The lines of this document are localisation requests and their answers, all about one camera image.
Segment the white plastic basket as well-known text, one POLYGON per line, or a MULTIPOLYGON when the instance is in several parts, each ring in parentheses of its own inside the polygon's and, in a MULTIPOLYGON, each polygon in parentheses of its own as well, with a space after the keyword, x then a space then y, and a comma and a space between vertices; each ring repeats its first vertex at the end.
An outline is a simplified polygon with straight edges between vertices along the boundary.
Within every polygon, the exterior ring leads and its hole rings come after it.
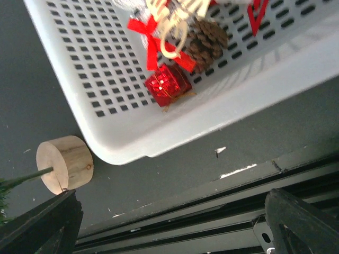
POLYGON ((112 165, 155 157, 338 75, 338 1, 212 3, 188 34, 145 1, 25 1, 70 109, 112 165))

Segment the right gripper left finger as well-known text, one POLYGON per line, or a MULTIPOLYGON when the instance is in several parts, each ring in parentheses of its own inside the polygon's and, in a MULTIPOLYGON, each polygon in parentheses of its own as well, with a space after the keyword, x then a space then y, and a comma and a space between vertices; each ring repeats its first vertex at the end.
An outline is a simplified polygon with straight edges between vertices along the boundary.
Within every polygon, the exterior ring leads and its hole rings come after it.
POLYGON ((1 253, 73 253, 83 219, 67 190, 1 227, 1 253))

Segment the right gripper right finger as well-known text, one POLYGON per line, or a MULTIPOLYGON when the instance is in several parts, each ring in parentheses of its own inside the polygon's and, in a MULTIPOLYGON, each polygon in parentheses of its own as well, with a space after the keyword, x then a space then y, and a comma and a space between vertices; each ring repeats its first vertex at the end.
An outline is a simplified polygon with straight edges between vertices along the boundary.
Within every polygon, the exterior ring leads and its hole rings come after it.
POLYGON ((275 253, 338 253, 338 220, 282 189, 265 199, 275 253))

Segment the small green christmas tree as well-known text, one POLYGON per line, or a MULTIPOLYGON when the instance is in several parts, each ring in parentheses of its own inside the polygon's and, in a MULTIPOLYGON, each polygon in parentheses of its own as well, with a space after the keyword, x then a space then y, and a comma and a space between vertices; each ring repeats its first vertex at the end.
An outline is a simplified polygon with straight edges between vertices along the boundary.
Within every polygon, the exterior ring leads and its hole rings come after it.
POLYGON ((40 143, 35 160, 36 172, 1 179, 1 226, 12 220, 5 214, 7 195, 18 185, 40 178, 50 192, 59 195, 89 183, 94 175, 92 154, 86 143, 74 135, 40 143))

